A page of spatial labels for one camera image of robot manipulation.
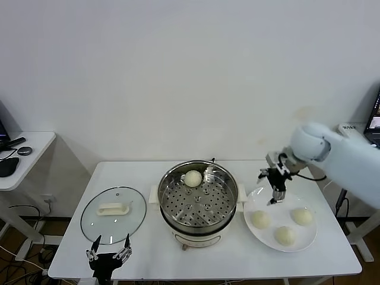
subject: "white wall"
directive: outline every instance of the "white wall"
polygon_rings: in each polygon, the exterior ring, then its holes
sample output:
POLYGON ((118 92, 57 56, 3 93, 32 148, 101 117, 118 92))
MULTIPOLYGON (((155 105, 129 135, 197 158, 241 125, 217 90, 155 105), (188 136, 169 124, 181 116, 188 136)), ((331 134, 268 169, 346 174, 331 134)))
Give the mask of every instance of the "white wall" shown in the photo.
POLYGON ((262 159, 305 120, 365 120, 379 11, 377 0, 1 1, 0 96, 22 130, 55 131, 89 172, 102 160, 262 159))

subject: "laptop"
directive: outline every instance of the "laptop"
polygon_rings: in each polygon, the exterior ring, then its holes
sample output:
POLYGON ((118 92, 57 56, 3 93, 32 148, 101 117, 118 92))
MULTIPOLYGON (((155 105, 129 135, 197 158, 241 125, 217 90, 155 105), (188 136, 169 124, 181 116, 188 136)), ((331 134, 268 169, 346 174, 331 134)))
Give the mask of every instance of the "laptop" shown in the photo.
POLYGON ((0 121, 0 144, 4 144, 10 140, 10 136, 8 135, 7 131, 4 128, 4 125, 0 121))
POLYGON ((364 136, 372 144, 380 148, 380 90, 375 100, 375 104, 371 110, 364 136))

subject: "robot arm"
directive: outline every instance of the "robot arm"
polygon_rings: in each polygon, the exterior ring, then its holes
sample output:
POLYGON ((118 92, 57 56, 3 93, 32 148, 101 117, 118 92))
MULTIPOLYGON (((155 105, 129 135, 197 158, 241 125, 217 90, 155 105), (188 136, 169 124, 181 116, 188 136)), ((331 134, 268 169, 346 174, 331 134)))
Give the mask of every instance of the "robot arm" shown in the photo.
POLYGON ((307 164, 313 164, 342 188, 380 208, 380 151, 370 144, 344 138, 326 126, 309 123, 295 130, 290 147, 278 155, 277 161, 275 159, 267 156, 270 168, 263 169, 259 176, 267 177, 273 188, 269 204, 281 202, 285 197, 285 181, 291 180, 307 164))

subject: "white side desk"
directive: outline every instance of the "white side desk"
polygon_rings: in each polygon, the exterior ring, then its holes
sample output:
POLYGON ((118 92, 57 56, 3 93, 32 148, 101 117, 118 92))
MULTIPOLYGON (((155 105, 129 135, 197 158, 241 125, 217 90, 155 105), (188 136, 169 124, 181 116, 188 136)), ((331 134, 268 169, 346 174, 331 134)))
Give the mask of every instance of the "white side desk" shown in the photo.
MULTIPOLYGON (((146 202, 152 185, 178 162, 101 162, 78 204, 54 260, 49 268, 53 278, 91 278, 86 249, 88 241, 81 231, 81 215, 97 194, 114 186, 129 186, 142 193, 146 202)), ((229 170, 237 183, 251 192, 257 185, 264 160, 217 161, 229 170)), ((311 176, 308 169, 303 175, 311 176)), ((114 280, 239 280, 314 277, 304 284, 320 284, 331 276, 360 273, 362 267, 342 232, 333 212, 315 182, 299 177, 287 182, 288 191, 305 199, 315 209, 318 234, 304 251, 285 253, 261 243, 246 226, 242 213, 236 213, 230 229, 219 243, 201 249, 182 250, 168 225, 153 205, 140 228, 131 236, 133 254, 113 272, 114 280)), ((100 246, 98 252, 117 252, 123 242, 100 246)))
MULTIPOLYGON (((12 155, 12 157, 19 157, 20 161, 18 162, 16 171, 11 176, 0 178, 0 191, 12 191, 17 188, 17 186, 23 181, 32 167, 37 163, 38 159, 40 159, 42 154, 55 139, 54 132, 19 132, 10 133, 10 136, 12 139, 20 137, 24 137, 26 139, 26 142, 16 145, 14 148, 30 146, 33 149, 33 152, 28 156, 19 156, 17 152, 12 155)), ((3 152, 0 155, 1 158, 3 158, 8 154, 9 152, 3 152)), ((20 258, 26 255, 32 241, 34 243, 43 242, 43 236, 39 233, 39 230, 42 228, 43 223, 39 223, 35 230, 23 219, 21 219, 15 210, 8 208, 1 200, 0 208, 0 219, 6 222, 5 226, 0 231, 0 237, 6 232, 9 226, 15 227, 17 230, 28 237, 28 239, 22 245, 18 253, 18 257, 16 257, 16 260, 20 260, 20 258)), ((45 243, 56 244, 57 238, 49 238, 45 241, 45 243)))
MULTIPOLYGON (((370 143, 364 136, 365 123, 342 123, 339 125, 339 131, 353 140, 364 141, 370 143)), ((374 262, 374 258, 369 251, 363 237, 376 229, 380 225, 380 210, 373 214, 359 227, 356 227, 353 222, 347 222, 346 227, 350 231, 347 239, 352 245, 356 245, 365 262, 374 262)))

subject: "power cord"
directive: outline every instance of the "power cord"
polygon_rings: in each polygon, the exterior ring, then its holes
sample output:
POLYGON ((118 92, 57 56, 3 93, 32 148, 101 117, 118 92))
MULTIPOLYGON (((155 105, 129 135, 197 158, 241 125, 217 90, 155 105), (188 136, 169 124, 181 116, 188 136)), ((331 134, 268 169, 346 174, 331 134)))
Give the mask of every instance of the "power cord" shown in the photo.
MULTIPOLYGON (((16 254, 10 252, 9 250, 7 250, 7 249, 5 249, 4 247, 2 247, 1 245, 0 245, 0 248, 1 248, 3 251, 6 251, 7 253, 9 253, 9 254, 11 254, 11 255, 13 255, 13 256, 16 257, 16 254)), ((35 279, 32 279, 32 280, 31 280, 31 277, 29 278, 29 282, 31 282, 33 285, 41 284, 41 282, 42 282, 43 279, 50 278, 50 277, 48 277, 48 275, 47 275, 48 270, 42 268, 41 266, 39 266, 39 265, 37 265, 37 264, 35 264, 35 263, 33 263, 33 262, 28 261, 28 260, 26 260, 26 259, 23 259, 23 261, 24 261, 24 262, 27 262, 27 263, 29 263, 29 264, 33 264, 34 266, 36 266, 36 267, 38 267, 39 269, 41 269, 41 270, 39 270, 39 271, 36 273, 36 277, 34 277, 35 279)), ((24 277, 26 278, 27 276, 28 276, 28 274, 26 274, 26 275, 24 275, 24 276, 21 276, 21 277, 19 277, 19 278, 24 278, 24 277)), ((12 280, 12 281, 9 281, 9 282, 7 282, 7 283, 10 283, 10 282, 13 282, 13 281, 16 281, 16 282, 17 282, 18 280, 20 280, 20 279, 12 280)), ((64 282, 70 284, 70 285, 75 285, 74 283, 71 283, 71 282, 69 282, 69 281, 67 281, 67 280, 64 280, 64 279, 62 279, 62 280, 63 280, 64 282)))
MULTIPOLYGON (((282 159, 281 158, 284 158, 284 159, 286 159, 287 158, 287 155, 286 155, 286 153, 280 153, 279 155, 278 155, 278 165, 280 166, 280 167, 283 167, 283 165, 284 165, 284 163, 283 163, 283 161, 282 161, 282 159)), ((303 176, 303 175, 301 175, 301 174, 298 174, 299 173, 299 171, 297 171, 297 172, 294 172, 294 173, 291 173, 290 174, 290 176, 298 176, 298 177, 301 177, 301 178, 304 178, 304 179, 306 179, 306 180, 310 180, 310 181, 323 181, 323 180, 325 180, 326 178, 327 178, 327 176, 325 175, 325 176, 323 176, 322 178, 317 178, 317 179, 314 179, 314 178, 310 178, 310 177, 306 177, 306 176, 303 176)))
POLYGON ((7 148, 6 150, 12 150, 12 152, 11 152, 11 154, 9 154, 6 157, 4 157, 3 159, 0 159, 0 161, 1 160, 6 160, 6 159, 10 158, 17 151, 17 148, 7 148))
POLYGON ((310 178, 310 177, 306 177, 306 176, 303 176, 303 175, 301 175, 301 174, 295 174, 296 176, 298 176, 298 177, 301 177, 301 178, 304 178, 304 179, 307 179, 307 180, 310 180, 310 181, 323 181, 323 180, 325 180, 326 178, 327 178, 327 176, 325 175, 325 176, 323 176, 322 178, 317 178, 317 179, 314 179, 314 178, 310 178))

